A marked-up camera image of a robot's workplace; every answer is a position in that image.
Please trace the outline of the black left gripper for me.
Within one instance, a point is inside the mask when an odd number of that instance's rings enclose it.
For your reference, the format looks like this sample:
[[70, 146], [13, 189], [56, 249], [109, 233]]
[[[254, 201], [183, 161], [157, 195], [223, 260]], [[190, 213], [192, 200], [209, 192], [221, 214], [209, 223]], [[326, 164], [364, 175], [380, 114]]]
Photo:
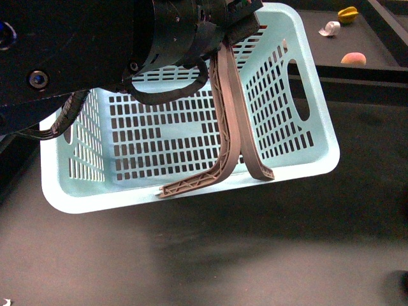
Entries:
[[140, 68], [195, 66], [260, 28], [262, 1], [140, 1]]

